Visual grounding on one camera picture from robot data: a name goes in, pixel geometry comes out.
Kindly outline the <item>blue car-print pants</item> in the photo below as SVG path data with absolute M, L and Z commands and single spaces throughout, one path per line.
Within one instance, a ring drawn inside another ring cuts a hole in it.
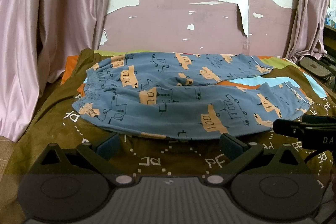
M 217 139 L 295 120 L 310 100 L 291 80 L 266 79 L 256 56 L 140 52 L 104 59 L 87 70 L 73 108 L 105 130 L 171 139 Z

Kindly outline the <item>colourful patterned bed sheet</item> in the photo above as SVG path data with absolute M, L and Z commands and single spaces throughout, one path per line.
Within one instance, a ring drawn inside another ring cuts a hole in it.
M 74 148 L 83 141 L 100 141 L 107 131 L 84 121 L 72 108 L 84 91 L 86 70 L 112 52 L 83 50 L 67 59 L 61 87 L 49 88 L 45 100 L 26 133 L 13 147 L 1 178 L 1 223 L 22 223 L 25 215 L 17 200 L 17 190 L 23 175 L 33 165 L 48 143 L 56 142 L 62 148 Z M 335 94 L 308 80 L 303 71 L 290 61 L 263 56 L 261 61 L 273 67 L 259 78 L 225 81 L 226 86 L 247 92 L 262 84 L 279 86 L 284 82 L 299 85 L 310 98 L 311 115 L 335 114 Z M 113 162 L 131 175 L 172 174 L 184 171 L 194 174 L 213 173 L 228 164 L 228 158 L 215 140 L 164 141 L 158 139 L 120 136 L 121 147 Z

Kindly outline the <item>pink satin left curtain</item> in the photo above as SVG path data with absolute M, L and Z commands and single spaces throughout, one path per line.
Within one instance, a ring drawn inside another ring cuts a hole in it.
M 98 48 L 108 0 L 1 0 L 1 135 L 18 141 L 66 59 Z

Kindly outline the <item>pink satin curtain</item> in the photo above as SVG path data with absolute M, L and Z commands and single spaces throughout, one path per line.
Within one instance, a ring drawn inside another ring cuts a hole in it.
M 299 63 L 305 56 L 320 59 L 326 54 L 323 32 L 329 4 L 330 0 L 298 0 L 286 59 Z
M 1 135 L 18 141 L 66 59 L 98 48 L 108 0 L 1 0 Z

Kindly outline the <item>pink satin right curtain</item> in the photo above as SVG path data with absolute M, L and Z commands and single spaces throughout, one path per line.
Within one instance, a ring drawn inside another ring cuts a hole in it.
M 329 4 L 330 0 L 298 0 L 286 59 L 299 63 L 305 56 L 320 59 L 326 54 L 323 32 Z

